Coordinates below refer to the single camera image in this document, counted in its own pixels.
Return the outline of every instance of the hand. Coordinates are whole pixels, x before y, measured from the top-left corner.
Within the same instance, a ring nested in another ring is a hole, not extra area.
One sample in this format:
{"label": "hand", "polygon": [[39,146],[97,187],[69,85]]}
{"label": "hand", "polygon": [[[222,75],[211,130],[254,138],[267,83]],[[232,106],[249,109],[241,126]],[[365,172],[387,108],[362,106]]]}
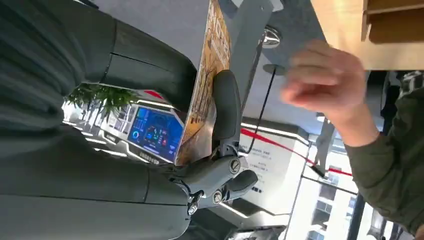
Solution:
{"label": "hand", "polygon": [[314,40],[291,58],[281,98],[288,104],[343,118],[364,105],[366,79],[354,55]]}

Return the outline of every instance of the finger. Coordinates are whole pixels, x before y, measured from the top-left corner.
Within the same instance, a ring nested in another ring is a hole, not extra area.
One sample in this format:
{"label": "finger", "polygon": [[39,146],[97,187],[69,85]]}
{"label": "finger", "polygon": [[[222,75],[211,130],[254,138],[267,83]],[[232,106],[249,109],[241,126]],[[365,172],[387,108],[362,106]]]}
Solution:
{"label": "finger", "polygon": [[310,42],[308,42],[305,46],[305,48],[307,50],[310,50],[312,52],[316,52],[318,54],[327,56],[327,57],[332,57],[335,53],[335,50],[333,47],[331,47],[328,43],[326,43],[325,41],[322,40],[312,40]]}
{"label": "finger", "polygon": [[310,111],[331,109],[335,102],[335,97],[325,92],[298,94],[291,100],[292,105]]}
{"label": "finger", "polygon": [[336,85],[338,74],[328,68],[317,66],[298,66],[287,73],[289,82],[302,82],[305,84]]}
{"label": "finger", "polygon": [[300,82],[288,81],[282,88],[280,97],[283,102],[291,104],[291,101],[301,93],[302,86]]}
{"label": "finger", "polygon": [[337,69],[331,57],[310,50],[302,50],[293,55],[290,59],[290,64],[292,67],[313,66],[326,69]]}

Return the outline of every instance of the black post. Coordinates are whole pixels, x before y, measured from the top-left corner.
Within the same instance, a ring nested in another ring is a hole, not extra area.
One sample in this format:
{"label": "black post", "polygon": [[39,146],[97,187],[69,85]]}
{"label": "black post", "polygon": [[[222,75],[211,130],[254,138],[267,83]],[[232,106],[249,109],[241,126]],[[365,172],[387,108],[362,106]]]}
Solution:
{"label": "black post", "polygon": [[361,226],[362,215],[364,213],[365,200],[364,197],[358,193],[353,209],[352,221],[350,223],[349,232],[347,233],[347,240],[357,240],[359,227]]}

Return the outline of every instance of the wooden shelf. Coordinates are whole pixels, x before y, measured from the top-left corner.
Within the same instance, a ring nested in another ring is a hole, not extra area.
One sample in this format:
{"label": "wooden shelf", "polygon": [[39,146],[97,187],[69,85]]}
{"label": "wooden shelf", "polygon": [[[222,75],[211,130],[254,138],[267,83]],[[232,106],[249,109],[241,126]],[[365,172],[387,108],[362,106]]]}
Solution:
{"label": "wooden shelf", "polygon": [[424,42],[424,9],[370,15],[369,23],[369,40],[374,44]]}
{"label": "wooden shelf", "polygon": [[424,0],[366,0],[364,4],[364,10],[369,15],[424,9]]}

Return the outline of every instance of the white wall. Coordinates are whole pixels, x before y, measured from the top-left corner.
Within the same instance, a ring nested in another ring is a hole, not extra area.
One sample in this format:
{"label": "white wall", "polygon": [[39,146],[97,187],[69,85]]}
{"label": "white wall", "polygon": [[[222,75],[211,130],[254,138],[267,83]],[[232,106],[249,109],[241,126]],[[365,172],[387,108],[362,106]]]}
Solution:
{"label": "white wall", "polygon": [[[260,131],[258,134],[304,156],[308,151],[308,147],[297,140]],[[240,136],[240,145],[244,149],[247,150],[251,142],[251,137]],[[249,169],[255,171],[259,178],[255,187],[262,192],[251,190],[243,198],[273,214],[289,214],[305,160],[286,149],[257,139],[246,159]]]}

